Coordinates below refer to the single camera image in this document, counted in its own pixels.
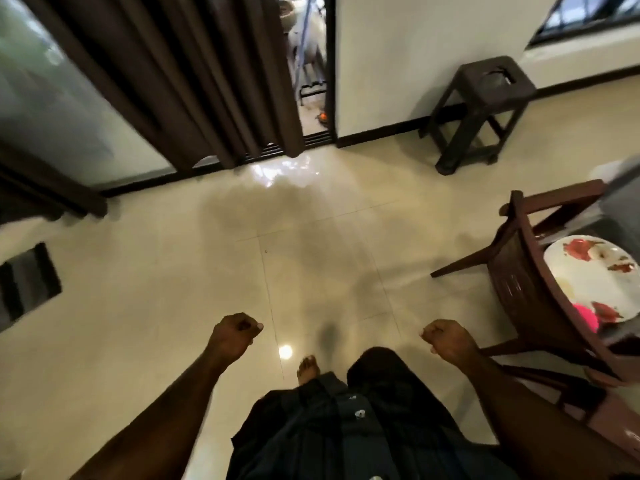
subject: dark brown curtain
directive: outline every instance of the dark brown curtain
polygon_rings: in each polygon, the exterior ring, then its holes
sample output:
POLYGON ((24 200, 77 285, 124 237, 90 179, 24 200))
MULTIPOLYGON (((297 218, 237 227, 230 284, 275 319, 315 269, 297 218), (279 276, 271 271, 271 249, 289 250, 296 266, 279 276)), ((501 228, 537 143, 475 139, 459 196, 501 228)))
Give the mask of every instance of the dark brown curtain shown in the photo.
POLYGON ((303 151, 277 0, 23 1, 178 170, 303 151))
POLYGON ((0 142, 0 224, 30 216, 107 213, 105 198, 36 157, 0 142))

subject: bare foot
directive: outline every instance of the bare foot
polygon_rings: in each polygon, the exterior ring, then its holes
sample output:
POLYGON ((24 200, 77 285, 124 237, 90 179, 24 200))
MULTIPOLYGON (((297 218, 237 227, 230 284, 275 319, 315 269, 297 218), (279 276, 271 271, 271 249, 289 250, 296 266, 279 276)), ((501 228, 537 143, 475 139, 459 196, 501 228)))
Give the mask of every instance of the bare foot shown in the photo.
POLYGON ((316 357, 309 355, 304 357, 300 362, 300 368, 298 369, 298 384, 308 383, 311 379, 315 379, 320 375, 320 368, 316 363, 316 357))

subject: chair leg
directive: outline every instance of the chair leg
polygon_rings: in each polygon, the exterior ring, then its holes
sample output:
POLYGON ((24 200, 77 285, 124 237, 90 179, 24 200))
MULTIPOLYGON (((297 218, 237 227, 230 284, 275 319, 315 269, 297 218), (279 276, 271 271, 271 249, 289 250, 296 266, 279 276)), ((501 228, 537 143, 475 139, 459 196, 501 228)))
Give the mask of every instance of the chair leg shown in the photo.
POLYGON ((518 337, 517 339, 507 340, 506 342, 492 347, 480 349, 480 353, 485 357, 493 357, 496 355, 521 354, 523 352, 531 352, 533 350, 538 349, 518 337))
POLYGON ((491 256, 491 248, 484 248, 476 251, 469 256, 463 257, 447 266, 441 267, 437 271, 431 274, 432 278, 444 276, 445 274, 454 273, 455 271, 461 271, 473 266, 480 266, 481 264, 487 264, 491 256))

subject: tiled floor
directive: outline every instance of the tiled floor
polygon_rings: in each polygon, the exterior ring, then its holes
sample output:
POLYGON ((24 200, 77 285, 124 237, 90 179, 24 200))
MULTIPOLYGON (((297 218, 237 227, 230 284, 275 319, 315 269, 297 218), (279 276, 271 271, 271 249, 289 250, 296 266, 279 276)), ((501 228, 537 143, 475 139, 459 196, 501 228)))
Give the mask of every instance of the tiled floor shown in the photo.
POLYGON ((580 182, 636 153, 638 100, 635 78, 536 102, 498 164, 450 177, 435 172, 430 140, 409 133, 129 194, 102 222, 3 229, 2 259, 44 236, 64 291, 0 334, 0 458, 28 480, 68 477, 238 311, 265 329, 215 388, 189 480, 224 477, 254 400, 295 386, 309 353, 345 377, 366 348, 391 347, 470 439, 492 441, 473 389, 417 332, 452 318, 487 346, 513 329, 483 269, 429 272, 491 240, 510 190, 580 182))

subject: dark shirt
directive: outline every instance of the dark shirt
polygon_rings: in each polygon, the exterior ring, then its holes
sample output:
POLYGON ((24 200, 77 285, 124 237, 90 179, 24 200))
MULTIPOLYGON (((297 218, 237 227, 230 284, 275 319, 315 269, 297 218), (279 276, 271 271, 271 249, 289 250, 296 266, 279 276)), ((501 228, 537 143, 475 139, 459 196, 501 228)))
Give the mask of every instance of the dark shirt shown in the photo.
POLYGON ((232 442, 227 480, 518 478, 435 420, 408 384, 350 389, 332 373, 268 393, 232 442))

